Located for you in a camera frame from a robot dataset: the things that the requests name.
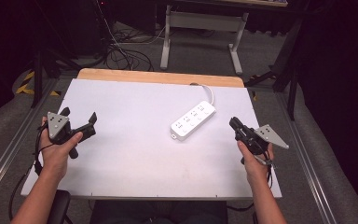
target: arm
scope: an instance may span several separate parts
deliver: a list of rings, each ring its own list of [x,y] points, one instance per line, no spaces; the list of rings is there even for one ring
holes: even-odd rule
[[[76,146],[82,136],[83,133],[77,133],[62,145],[52,145],[43,149],[43,170],[12,223],[48,222],[57,187],[66,174],[69,151]],[[41,135],[40,147],[50,145],[48,130],[45,129]]]
[[[254,195],[255,211],[259,223],[286,223],[269,188],[268,167],[257,161],[243,142],[238,141],[238,148],[245,159],[247,179]],[[272,144],[268,145],[268,153],[273,160]]]

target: power strip switch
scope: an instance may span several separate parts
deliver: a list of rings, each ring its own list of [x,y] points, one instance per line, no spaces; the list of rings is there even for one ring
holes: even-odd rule
[[[180,141],[186,140],[214,113],[214,106],[202,101],[171,125],[171,137]]]

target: white tabletop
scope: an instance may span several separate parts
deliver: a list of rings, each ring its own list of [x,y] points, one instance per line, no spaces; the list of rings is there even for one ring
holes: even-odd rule
[[[228,125],[235,116],[258,127],[248,91],[211,89],[216,114],[180,142],[171,139],[170,126],[200,101],[209,101],[210,93],[201,86],[74,79],[60,112],[69,106],[74,129],[95,111],[97,133],[78,145],[79,157],[69,160],[59,189],[88,199],[251,198]],[[22,195],[30,192],[36,179],[31,172]],[[272,192],[282,197],[274,173]]]

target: hand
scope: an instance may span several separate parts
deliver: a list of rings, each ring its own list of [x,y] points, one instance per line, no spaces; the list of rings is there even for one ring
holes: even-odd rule
[[[249,184],[252,185],[255,181],[267,182],[268,167],[266,165],[261,164],[242,141],[238,141],[237,145],[245,160],[245,169],[248,174],[247,179],[249,181]],[[272,144],[268,144],[268,153],[269,158],[273,160],[274,153],[272,149]],[[259,155],[258,157],[260,157],[260,159],[262,160],[266,159],[263,155]]]
[[[42,118],[42,124],[47,121],[46,117]],[[62,145],[53,145],[48,138],[48,129],[43,130],[40,137],[40,148],[43,155],[42,174],[51,175],[61,181],[66,174],[68,165],[69,151],[74,148],[81,140],[83,133],[75,134],[71,139]]]

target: silver bracket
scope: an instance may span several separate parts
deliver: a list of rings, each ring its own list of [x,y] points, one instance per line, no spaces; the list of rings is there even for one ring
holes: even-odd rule
[[[54,139],[57,134],[69,122],[69,118],[63,115],[48,112],[48,134],[50,139]]]
[[[287,145],[268,124],[256,129],[255,133],[266,142],[270,142],[278,147],[289,148],[289,145]]]

